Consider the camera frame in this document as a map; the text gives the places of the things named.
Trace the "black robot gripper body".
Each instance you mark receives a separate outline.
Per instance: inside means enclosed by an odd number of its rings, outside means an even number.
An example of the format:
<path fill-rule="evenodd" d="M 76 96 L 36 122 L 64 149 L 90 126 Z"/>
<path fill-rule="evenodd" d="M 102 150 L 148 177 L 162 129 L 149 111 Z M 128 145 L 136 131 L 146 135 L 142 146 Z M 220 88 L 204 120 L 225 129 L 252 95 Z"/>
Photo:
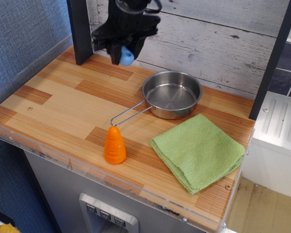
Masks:
<path fill-rule="evenodd" d="M 155 9 L 148 8 L 149 0 L 110 0 L 108 18 L 92 32 L 94 50 L 106 49 L 108 44 L 126 46 L 133 39 L 155 35 L 160 23 L 160 1 Z"/>

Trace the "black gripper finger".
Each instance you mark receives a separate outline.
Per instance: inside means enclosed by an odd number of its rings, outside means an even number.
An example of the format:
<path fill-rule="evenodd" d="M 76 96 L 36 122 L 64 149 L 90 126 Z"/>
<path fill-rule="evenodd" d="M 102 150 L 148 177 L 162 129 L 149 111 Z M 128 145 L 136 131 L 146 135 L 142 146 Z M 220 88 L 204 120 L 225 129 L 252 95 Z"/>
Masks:
<path fill-rule="evenodd" d="M 106 50 L 107 50 L 107 53 L 111 57 L 112 64 L 118 65 L 120 63 L 120 58 L 121 58 L 121 54 L 122 54 L 122 46 L 108 44 L 106 46 Z"/>
<path fill-rule="evenodd" d="M 143 46 L 145 43 L 145 38 L 138 38 L 138 39 L 133 39 L 131 44 L 130 44 L 130 51 L 134 55 L 134 59 L 137 59 Z"/>

